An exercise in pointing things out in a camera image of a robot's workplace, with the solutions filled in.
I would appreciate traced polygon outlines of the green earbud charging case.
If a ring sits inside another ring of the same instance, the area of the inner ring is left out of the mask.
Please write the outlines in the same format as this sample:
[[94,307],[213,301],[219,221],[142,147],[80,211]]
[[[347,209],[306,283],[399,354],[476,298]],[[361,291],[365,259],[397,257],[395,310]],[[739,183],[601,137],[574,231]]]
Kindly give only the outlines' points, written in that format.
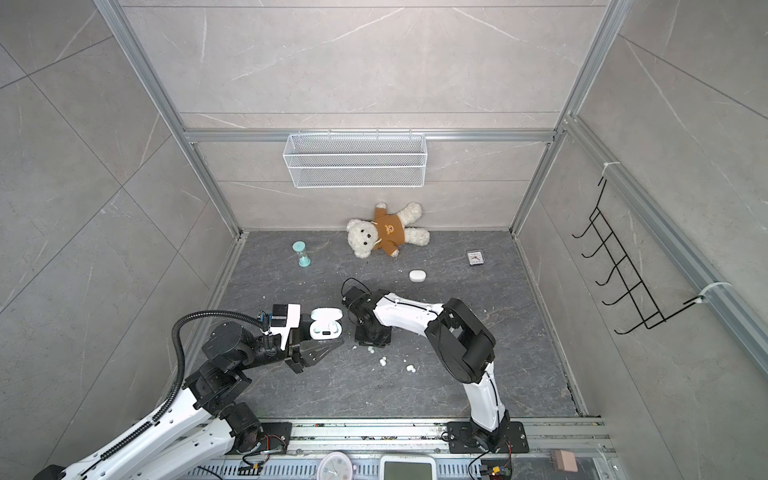
[[338,308],[322,307],[314,309],[310,314],[310,337],[313,340],[337,339],[342,334],[340,320],[343,312]]

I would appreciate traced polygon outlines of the white earbud charging case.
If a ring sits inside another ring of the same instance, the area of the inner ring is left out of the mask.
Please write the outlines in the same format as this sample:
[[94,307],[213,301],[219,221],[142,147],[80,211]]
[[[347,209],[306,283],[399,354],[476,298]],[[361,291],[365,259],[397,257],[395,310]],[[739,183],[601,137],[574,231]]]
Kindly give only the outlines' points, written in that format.
[[421,269],[414,269],[409,272],[408,276],[411,282],[421,283],[426,280],[427,273]]

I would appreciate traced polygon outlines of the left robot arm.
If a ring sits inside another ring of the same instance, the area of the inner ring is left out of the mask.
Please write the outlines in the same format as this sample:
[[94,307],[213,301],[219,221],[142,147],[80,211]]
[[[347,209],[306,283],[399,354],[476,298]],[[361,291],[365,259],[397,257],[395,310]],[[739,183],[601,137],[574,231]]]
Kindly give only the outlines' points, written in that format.
[[205,362],[179,371],[167,398],[137,425],[68,466],[49,465],[39,479],[177,479],[229,452],[246,454],[263,439],[260,420],[239,395],[246,371],[287,363],[294,372],[316,364],[342,339],[315,340],[298,325],[256,336],[242,324],[219,324],[203,345]]

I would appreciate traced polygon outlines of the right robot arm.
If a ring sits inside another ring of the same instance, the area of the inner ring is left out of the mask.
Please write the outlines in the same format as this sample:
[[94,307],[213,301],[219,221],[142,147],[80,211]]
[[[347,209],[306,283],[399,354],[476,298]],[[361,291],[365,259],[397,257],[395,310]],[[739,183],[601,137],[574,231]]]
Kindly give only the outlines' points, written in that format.
[[470,406],[470,424],[486,436],[496,434],[505,418],[495,381],[496,339],[459,299],[428,304],[385,290],[351,287],[342,303],[355,318],[355,340],[384,347],[399,328],[428,340],[440,363],[463,384]]

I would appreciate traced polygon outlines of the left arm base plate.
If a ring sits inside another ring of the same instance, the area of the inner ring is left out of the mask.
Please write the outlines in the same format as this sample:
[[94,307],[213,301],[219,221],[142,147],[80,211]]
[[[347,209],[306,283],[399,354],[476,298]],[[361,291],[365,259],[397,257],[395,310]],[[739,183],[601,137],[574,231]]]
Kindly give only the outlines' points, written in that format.
[[293,424],[288,421],[267,421],[262,423],[243,447],[243,454],[286,453],[292,437]]

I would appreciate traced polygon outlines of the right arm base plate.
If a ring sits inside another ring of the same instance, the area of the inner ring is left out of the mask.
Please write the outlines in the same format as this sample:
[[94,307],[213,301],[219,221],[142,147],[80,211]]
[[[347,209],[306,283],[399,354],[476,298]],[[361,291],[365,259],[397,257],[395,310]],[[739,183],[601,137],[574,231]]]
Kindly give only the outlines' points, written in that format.
[[472,422],[449,422],[440,439],[448,444],[452,454],[530,452],[521,422],[503,422],[493,432],[488,432]]

